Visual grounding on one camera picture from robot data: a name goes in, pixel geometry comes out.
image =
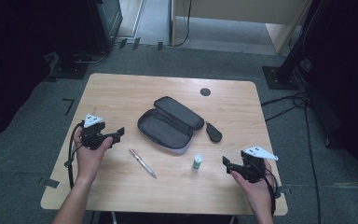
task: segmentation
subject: forearm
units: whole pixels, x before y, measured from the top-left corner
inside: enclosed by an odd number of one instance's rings
[[[77,180],[54,218],[54,224],[82,223],[92,182]]]
[[[270,211],[267,213],[255,213],[257,224],[273,224],[274,220]]]

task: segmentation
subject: hand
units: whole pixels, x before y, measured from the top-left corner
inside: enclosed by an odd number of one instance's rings
[[[271,165],[267,160],[264,160],[266,169],[271,171]],[[247,180],[235,171],[231,171],[231,175],[235,181],[241,186],[248,203],[251,205],[258,223],[273,223],[271,214],[271,196],[269,194],[269,188],[264,179],[256,182],[249,183]],[[273,186],[273,180],[271,173],[267,172],[266,178],[271,186]]]
[[[78,128],[74,135],[74,142],[76,148],[79,149],[76,152],[77,157],[77,179],[78,181],[85,181],[86,183],[94,182],[98,170],[100,169],[101,162],[103,161],[104,152],[110,148],[113,143],[112,137],[107,137],[103,143],[95,150],[90,150],[86,147],[82,147],[81,134],[83,129]]]

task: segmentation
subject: gray carpet floor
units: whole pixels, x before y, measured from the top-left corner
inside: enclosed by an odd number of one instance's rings
[[[42,82],[0,133],[0,223],[50,223],[56,211],[44,210],[40,200],[61,150],[81,94],[93,73],[164,77],[197,77],[253,81],[261,102],[297,91],[268,88],[262,66],[280,66],[283,57],[131,45],[114,46],[101,62],[92,63],[83,79]],[[70,102],[75,99],[67,115]],[[281,101],[263,107],[265,118],[293,106]],[[318,182],[320,213],[308,144],[305,110],[296,108],[267,122],[289,212],[276,223],[358,223],[358,161],[344,149],[327,148],[324,132],[312,108],[307,110],[310,145]],[[90,212],[85,217],[90,223]],[[255,223],[241,216],[240,223]]]

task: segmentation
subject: finger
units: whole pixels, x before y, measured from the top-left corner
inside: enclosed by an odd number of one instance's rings
[[[110,148],[110,146],[112,146],[113,143],[113,137],[107,137],[105,138],[105,140],[103,140],[103,143],[101,144],[100,148],[102,148],[103,150],[107,150],[108,148]]]
[[[230,172],[232,177],[234,177],[235,181],[244,189],[248,187],[249,182],[246,181],[242,175],[240,175],[240,173],[236,172],[236,171],[231,171]]]
[[[82,132],[83,132],[82,127],[79,127],[79,128],[76,130],[75,135],[74,135],[75,142],[78,142],[77,140],[80,140],[80,137],[81,137]]]
[[[266,165],[266,169],[271,171],[271,164],[269,164],[269,161],[267,159],[264,159],[264,164]]]

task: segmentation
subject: black handheld controller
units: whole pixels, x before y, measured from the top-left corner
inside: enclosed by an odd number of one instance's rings
[[[117,130],[116,133],[101,134],[101,130],[105,128],[105,122],[99,122],[84,128],[81,136],[82,145],[91,149],[97,149],[107,137],[113,137],[113,144],[120,142],[120,137],[124,134],[124,127]]]
[[[248,155],[243,150],[241,150],[241,156],[243,165],[231,163],[229,159],[223,156],[223,164],[227,167],[227,173],[230,174],[231,171],[236,171],[250,183],[260,181],[266,172],[264,159]]]

